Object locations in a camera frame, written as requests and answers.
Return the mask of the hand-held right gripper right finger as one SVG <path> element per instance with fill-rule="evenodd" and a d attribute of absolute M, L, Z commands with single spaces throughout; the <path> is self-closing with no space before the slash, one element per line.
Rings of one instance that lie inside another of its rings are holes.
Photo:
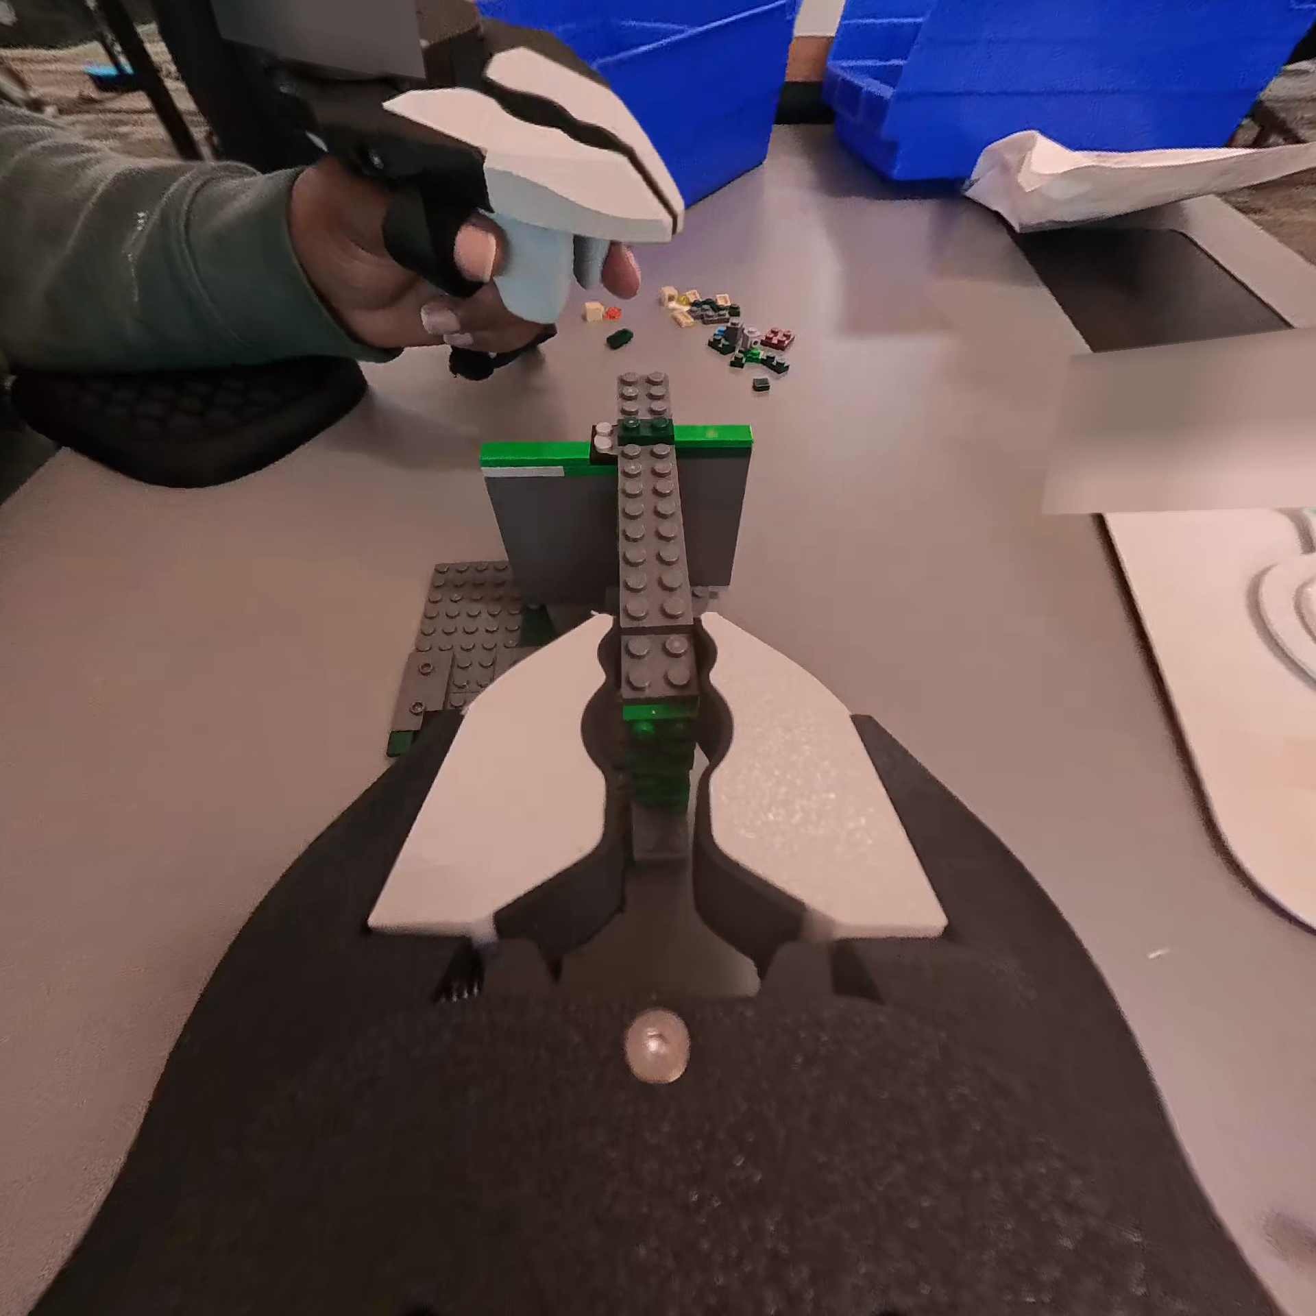
<path fill-rule="evenodd" d="M 847 704 L 725 614 L 700 623 L 700 918 L 759 974 L 791 944 L 941 937 L 948 917 Z"/>

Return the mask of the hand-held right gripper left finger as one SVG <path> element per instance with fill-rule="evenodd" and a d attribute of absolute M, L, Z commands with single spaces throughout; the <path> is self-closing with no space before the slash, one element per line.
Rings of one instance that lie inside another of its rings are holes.
<path fill-rule="evenodd" d="M 622 908 L 627 824 L 585 716 L 612 684 L 595 614 L 480 694 L 407 832 L 367 925 L 380 934 L 529 940 L 548 962 Z"/>

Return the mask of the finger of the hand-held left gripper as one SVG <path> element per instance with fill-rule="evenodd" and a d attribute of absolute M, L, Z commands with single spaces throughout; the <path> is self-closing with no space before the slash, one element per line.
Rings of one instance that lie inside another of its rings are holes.
<path fill-rule="evenodd" d="M 666 202 L 673 229 L 683 229 L 684 199 L 662 155 L 644 126 L 590 67 L 570 67 L 527 45 L 493 53 L 483 69 L 485 80 L 502 91 L 522 92 L 549 102 L 580 124 L 595 126 L 634 153 L 639 172 Z"/>
<path fill-rule="evenodd" d="M 669 241 L 679 231 L 679 200 L 625 151 L 517 118 L 482 91 L 404 91 L 385 101 L 385 111 L 477 148 L 497 214 L 625 243 Z"/>

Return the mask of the grey green toy brick model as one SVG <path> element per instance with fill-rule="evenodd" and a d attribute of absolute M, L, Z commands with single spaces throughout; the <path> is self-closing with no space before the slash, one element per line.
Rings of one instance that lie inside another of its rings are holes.
<path fill-rule="evenodd" d="M 610 613 L 620 628 L 607 729 L 639 861 L 686 841 L 700 709 L 695 621 L 732 582 L 752 428 L 679 425 L 669 374 L 617 374 L 590 440 L 487 442 L 480 471 L 504 559 L 439 562 L 404 667 L 385 753 L 463 712 L 522 658 Z"/>

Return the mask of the person's left forearm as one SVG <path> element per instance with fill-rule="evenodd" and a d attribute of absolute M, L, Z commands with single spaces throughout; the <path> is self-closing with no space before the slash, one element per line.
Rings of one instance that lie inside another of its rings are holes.
<path fill-rule="evenodd" d="M 4 368 L 392 359 L 308 280 L 287 224 L 298 177 L 124 156 L 4 104 Z"/>

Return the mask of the grey desk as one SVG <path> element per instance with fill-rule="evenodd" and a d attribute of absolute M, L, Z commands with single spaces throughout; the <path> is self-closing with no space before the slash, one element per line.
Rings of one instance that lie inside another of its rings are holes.
<path fill-rule="evenodd" d="M 1041 511 L 1081 337 L 992 214 L 828 126 L 777 126 L 640 263 L 625 356 L 755 432 L 728 614 L 1029 866 L 1250 1265 L 1313 1312 L 1313 935 L 1208 831 L 1098 526 Z M 794 330 L 791 373 L 752 391 L 659 285 Z M 439 351 L 370 368 L 235 484 L 59 452 L 4 503 L 4 1312 L 86 1229 L 240 923 L 385 768 L 428 569 L 502 555 L 480 439 L 588 434 L 624 368 L 573 309 L 482 385 Z"/>

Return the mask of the person's left hand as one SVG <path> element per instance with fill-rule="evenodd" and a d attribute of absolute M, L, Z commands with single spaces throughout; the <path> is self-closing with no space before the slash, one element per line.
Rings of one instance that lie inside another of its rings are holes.
<path fill-rule="evenodd" d="M 399 265 L 385 249 L 389 192 L 323 156 L 292 185 L 287 226 L 294 253 L 345 330 L 375 349 L 428 347 L 510 352 L 546 330 L 512 314 L 492 275 L 505 261 L 495 221 L 475 212 L 455 236 L 455 265 L 482 287 L 455 298 Z"/>

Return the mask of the blue plastic bin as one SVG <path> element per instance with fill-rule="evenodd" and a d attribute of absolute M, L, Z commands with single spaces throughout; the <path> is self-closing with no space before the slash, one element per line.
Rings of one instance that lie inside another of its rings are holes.
<path fill-rule="evenodd" d="M 965 180 L 994 141 L 1222 146 L 1313 26 L 1313 1 L 847 3 L 823 96 L 894 180 Z"/>
<path fill-rule="evenodd" d="M 798 1 L 488 1 L 608 79 L 693 205 L 767 155 Z"/>

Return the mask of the pile of small loose bricks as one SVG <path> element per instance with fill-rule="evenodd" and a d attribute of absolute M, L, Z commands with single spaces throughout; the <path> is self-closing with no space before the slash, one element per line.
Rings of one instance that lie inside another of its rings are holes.
<path fill-rule="evenodd" d="M 705 332 L 705 346 L 728 369 L 745 371 L 755 393 L 791 373 L 796 332 L 781 325 L 760 329 L 745 320 L 742 303 L 728 292 L 701 293 L 698 287 L 659 285 L 657 303 L 679 330 Z M 617 374 L 617 410 L 622 418 L 669 415 L 671 381 L 664 369 L 624 369 Z"/>

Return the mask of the white book stand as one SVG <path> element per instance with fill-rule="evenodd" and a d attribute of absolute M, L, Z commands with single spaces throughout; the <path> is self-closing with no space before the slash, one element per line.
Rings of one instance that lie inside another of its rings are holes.
<path fill-rule="evenodd" d="M 1313 929 L 1313 506 L 1103 521 L 1218 837 Z"/>

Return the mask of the white printed paper bag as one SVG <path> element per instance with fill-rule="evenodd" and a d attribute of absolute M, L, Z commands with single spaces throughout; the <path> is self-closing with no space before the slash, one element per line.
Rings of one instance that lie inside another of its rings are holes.
<path fill-rule="evenodd" d="M 1272 182 L 1315 165 L 1315 143 L 1081 151 L 1026 129 L 990 143 L 963 194 L 1016 233 L 1120 217 Z"/>

